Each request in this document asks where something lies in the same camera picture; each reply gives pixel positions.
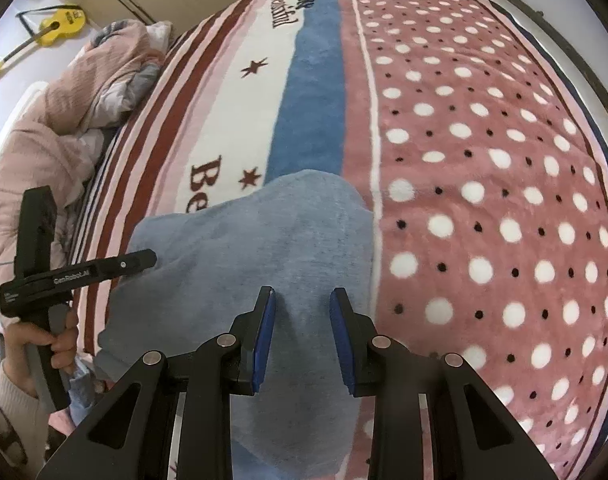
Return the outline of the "sweater sleeve forearm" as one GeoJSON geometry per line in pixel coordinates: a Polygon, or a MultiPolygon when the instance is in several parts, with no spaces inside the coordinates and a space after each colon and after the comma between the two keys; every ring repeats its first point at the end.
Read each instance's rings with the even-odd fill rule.
{"type": "Polygon", "coordinates": [[[8,376],[0,364],[0,452],[23,478],[35,479],[45,463],[49,415],[39,400],[8,376]]]}

